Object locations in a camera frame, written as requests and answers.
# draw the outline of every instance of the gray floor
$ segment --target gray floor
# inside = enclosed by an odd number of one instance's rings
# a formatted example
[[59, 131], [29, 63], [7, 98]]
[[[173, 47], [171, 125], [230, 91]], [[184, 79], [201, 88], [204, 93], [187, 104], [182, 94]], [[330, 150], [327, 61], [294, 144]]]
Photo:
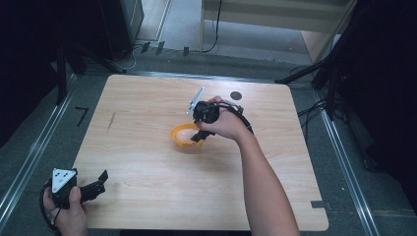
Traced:
[[[172, 8], [175, 9], [175, 2], [181, 1], [173, 0]], [[286, 59], [290, 58], [290, 56], [283, 53], [288, 45], [279, 43], [274, 46], [273, 51], [282, 50], [282, 54], [280, 54], [279, 58], [273, 60], [249, 59], [250, 54], [252, 54], [250, 52], [247, 52], [249, 54], [246, 56], [239, 55], [240, 58], [232, 57], [233, 53], [223, 56], [192, 53], [187, 57], [183, 57], [182, 50], [175, 50], [173, 46], [174, 50], [165, 48], [161, 54], [156, 55], [156, 49], [151, 47], [145, 53], [140, 53], [140, 50], [135, 52], [137, 64], [134, 68], [128, 70], [128, 74], [138, 75], [142, 72], [159, 72], [233, 77], [242, 78], [243, 81], [273, 83], [274, 79], [285, 78], [299, 70], [299, 65], [307, 63], [307, 61], [302, 59], [308, 58], [306, 50], [302, 50], [302, 38], [294, 36], [291, 37], [291, 40], [284, 39], [283, 41], [285, 40], [298, 45], [291, 46], [291, 48], [298, 48], [297, 50], [299, 51], [297, 53], [300, 54], [298, 56], [295, 55], [291, 61], [287, 61]], [[219, 45], [220, 48], [226, 47], [222, 43]], [[129, 55], [118, 63], [124, 67], [130, 67], [134, 64], [134, 60]], [[50, 177], [51, 170], [54, 167], [72, 167], [96, 103], [109, 75], [111, 75], [109, 72], [88, 60], [88, 71], [86, 74], [77, 76], [78, 79], [68, 107], [40, 157], [39, 163], [31, 174], [30, 180], [24, 188], [22, 196], [17, 201], [6, 226], [0, 232], [1, 235], [49, 234], [38, 209], [39, 190], [44, 181]], [[315, 92], [309, 87], [311, 79], [311, 75], [306, 76], [297, 83], [290, 85], [298, 111], [309, 108], [317, 100]], [[0, 149], [2, 161], [0, 167], [0, 178], [2, 180], [0, 194], [2, 196], [11, 186], [15, 176], [24, 164], [33, 142], [42, 131], [42, 127], [55, 108], [56, 95], [56, 90], [52, 91], [22, 124], [10, 142]], [[76, 106], [89, 108], [85, 120], [79, 127], [77, 124], [83, 112], [75, 109]], [[348, 124], [340, 120], [335, 120], [334, 122], [356, 177], [377, 221], [381, 235], [416, 235], [417, 217], [405, 199], [399, 184], [385, 173], [371, 173], [367, 171], [362, 163], [361, 151], [350, 132]], [[302, 232], [302, 235], [365, 235], [363, 225], [328, 137], [328, 132], [320, 116], [309, 123], [308, 149], [323, 200], [331, 206], [327, 208], [329, 229], [325, 232]], [[91, 230], [89, 233], [90, 235], [119, 235], [118, 230]], [[176, 234], [225, 235], [224, 232], [188, 231], [176, 232]]]

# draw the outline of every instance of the black cable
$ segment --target black cable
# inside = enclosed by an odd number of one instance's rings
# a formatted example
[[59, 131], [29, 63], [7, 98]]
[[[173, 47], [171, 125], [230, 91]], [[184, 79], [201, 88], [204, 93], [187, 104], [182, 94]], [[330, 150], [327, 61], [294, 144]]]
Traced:
[[220, 12], [221, 12], [221, 1], [218, 4], [217, 23], [215, 25], [215, 42], [212, 45], [211, 49], [206, 50], [206, 51], [199, 51], [201, 53], [208, 53], [208, 52], [212, 51], [214, 49], [214, 47], [217, 45], [217, 41], [218, 41], [218, 21], [220, 20]]
[[58, 212], [56, 213], [55, 217], [53, 218], [53, 225], [55, 225], [56, 218], [58, 217], [59, 212], [61, 212], [62, 207], [60, 206]]
[[235, 114], [243, 122], [246, 129], [248, 129], [252, 134], [254, 134], [251, 123], [249, 123], [249, 121], [240, 112], [235, 110], [232, 106], [227, 107], [227, 110]]
[[290, 76], [292, 76], [292, 73], [293, 73], [295, 70], [297, 70], [297, 69], [299, 69], [299, 68], [302, 68], [302, 67], [309, 67], [309, 66], [298, 66], [298, 67], [294, 67], [294, 68], [292, 68], [292, 69], [291, 69], [291, 71], [289, 71], [289, 75], [290, 75]]
[[[343, 112], [342, 112], [342, 103], [337, 103], [334, 102], [332, 104], [331, 110], [334, 113], [334, 116], [344, 120], [343, 117]], [[304, 134], [305, 134], [305, 142], [306, 142], [306, 146], [308, 145], [308, 135], [309, 135], [309, 122], [315, 118], [316, 116], [318, 116], [323, 110], [325, 109], [329, 109], [328, 107], [328, 103], [327, 100], [321, 99], [319, 101], [317, 101], [316, 103], [314, 103], [310, 108], [304, 109], [302, 111], [297, 112], [298, 117], [301, 117], [305, 114], [307, 114], [306, 120], [304, 121], [304, 123], [301, 124], [301, 128], [304, 128]], [[341, 116], [339, 116], [339, 114], [336, 113], [336, 111], [340, 111], [341, 112]]]

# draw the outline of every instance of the small black object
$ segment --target small black object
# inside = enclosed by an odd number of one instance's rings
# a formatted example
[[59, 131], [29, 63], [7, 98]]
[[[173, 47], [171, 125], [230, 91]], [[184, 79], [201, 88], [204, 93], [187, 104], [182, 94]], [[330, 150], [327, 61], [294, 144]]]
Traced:
[[86, 201], [91, 201], [97, 198], [98, 195], [105, 192], [104, 182], [108, 179], [107, 170], [98, 177], [98, 180], [89, 185], [83, 186], [81, 190], [81, 204]]
[[142, 47], [142, 51], [141, 53], [147, 52], [150, 46], [150, 42], [147, 42], [144, 44], [144, 46]]
[[194, 123], [205, 122], [205, 123], [214, 123], [217, 119], [219, 113], [219, 107], [215, 106], [214, 103], [208, 103], [206, 101], [199, 101], [194, 108], [193, 118]]
[[83, 121], [84, 121], [84, 118], [86, 118], [86, 115], [87, 115], [87, 112], [89, 112], [89, 109], [88, 109], [88, 108], [79, 107], [79, 106], [76, 106], [76, 109], [77, 109], [77, 110], [84, 110], [84, 114], [83, 114], [83, 116], [81, 117], [81, 119], [80, 119], [79, 123], [77, 124], [77, 127], [80, 127], [80, 126], [81, 126], [81, 124], [82, 124], [82, 123], [83, 123]]
[[183, 57], [186, 57], [190, 54], [190, 47], [184, 47]]
[[199, 131], [197, 134], [195, 134], [191, 140], [194, 142], [198, 142], [200, 140], [205, 140], [208, 136], [210, 135], [215, 135], [215, 133], [210, 132], [210, 131]]
[[165, 44], [165, 41], [162, 41], [158, 44], [157, 48], [156, 48], [156, 53], [155, 55], [159, 55], [162, 53], [163, 50], [163, 45]]
[[240, 93], [239, 91], [233, 91], [232, 93], [230, 93], [230, 97], [233, 100], [240, 100], [242, 99], [242, 93]]

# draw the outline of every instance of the wooden table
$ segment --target wooden table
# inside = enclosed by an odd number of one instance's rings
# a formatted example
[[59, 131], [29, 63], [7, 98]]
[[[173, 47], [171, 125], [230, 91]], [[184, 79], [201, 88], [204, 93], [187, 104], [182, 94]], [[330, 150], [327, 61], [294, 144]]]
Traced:
[[117, 229], [249, 230], [239, 148], [210, 136], [201, 147], [179, 148], [169, 134], [192, 122], [189, 101], [224, 99], [252, 123], [262, 149], [288, 195], [300, 230], [326, 230], [310, 156], [290, 89], [215, 80], [111, 76], [75, 161], [79, 185], [104, 169], [106, 192], [88, 202], [89, 227]]

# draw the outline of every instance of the wire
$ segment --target wire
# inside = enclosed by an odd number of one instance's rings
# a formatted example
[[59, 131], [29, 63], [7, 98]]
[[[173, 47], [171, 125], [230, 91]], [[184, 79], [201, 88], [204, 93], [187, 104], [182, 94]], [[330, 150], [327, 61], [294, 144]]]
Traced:
[[334, 102], [332, 104], [332, 107], [328, 107], [328, 106], [329, 104], [327, 103], [327, 100], [324, 98], [314, 103], [310, 108], [297, 112], [298, 117], [306, 115], [306, 119], [304, 123], [301, 124], [301, 128], [304, 128], [304, 136], [305, 136], [304, 140], [306, 142], [306, 146], [308, 146], [309, 122], [313, 118], [317, 117], [323, 110], [331, 110], [336, 118], [345, 120], [345, 116], [344, 116], [343, 109], [342, 109], [342, 103]]
[[291, 71], [289, 71], [289, 75], [290, 75], [290, 76], [292, 76], [292, 73], [293, 73], [295, 70], [297, 70], [297, 69], [299, 69], [299, 68], [302, 68], [302, 67], [309, 67], [309, 66], [298, 66], [298, 67], [294, 67], [294, 68], [292, 68], [292, 69], [291, 69]]
[[135, 49], [132, 51], [132, 57], [133, 57], [133, 59], [134, 59], [134, 64], [133, 64], [133, 66], [130, 66], [130, 67], [122, 67], [122, 66], [120, 66], [119, 64], [117, 64], [117, 63], [115, 63], [115, 62], [111, 62], [111, 63], [112, 63], [113, 65], [115, 65], [115, 66], [119, 67], [119, 68], [120, 68], [120, 69], [122, 69], [122, 70], [130, 70], [130, 69], [134, 68], [134, 67], [136, 66], [136, 56], [135, 56], [135, 52], [136, 52], [136, 50], [138, 50], [138, 49], [140, 49], [140, 48], [142, 48], [142, 46], [139, 46], [139, 47], [135, 48]]
[[53, 218], [53, 225], [55, 224], [56, 218], [58, 217], [59, 212], [61, 212], [62, 206], [59, 207], [58, 212], [56, 213], [55, 217]]
[[215, 41], [214, 41], [214, 44], [212, 45], [211, 49], [209, 49], [209, 50], [193, 51], [193, 52], [208, 53], [208, 52], [211, 52], [214, 49], [214, 47], [217, 45], [217, 41], [218, 41], [218, 22], [220, 20], [221, 2], [222, 1], [220, 1], [220, 3], [218, 4], [217, 23], [215, 24]]
[[[154, 49], [157, 49], [157, 47], [154, 47], [154, 46], [150, 46], [149, 47], [149, 50], [154, 50]], [[184, 52], [184, 50], [171, 49], [171, 48], [163, 48], [163, 50], [164, 51], [168, 51], [168, 52], [178, 52], [178, 53], [183, 53]], [[207, 55], [215, 54], [216, 52], [218, 52], [218, 50], [219, 50], [219, 48], [215, 52], [207, 53]], [[202, 54], [202, 53], [204, 53], [203, 51], [198, 51], [198, 50], [190, 50], [189, 52], [190, 52], [190, 54], [192, 54], [192, 53], [194, 53], [194, 54]]]
[[[211, 17], [212, 18], [214, 18], [214, 9], [213, 8], [211, 8]], [[214, 20], [212, 20], [211, 21], [211, 28], [212, 28], [212, 31], [216, 34], [216, 36], [217, 36], [217, 34], [218, 34], [218, 28], [217, 28], [217, 30], [215, 29], [215, 27], [214, 27]], [[218, 45], [217, 46], [217, 50], [214, 52], [214, 54], [215, 53], [217, 53], [218, 51], [220, 50], [220, 46]]]

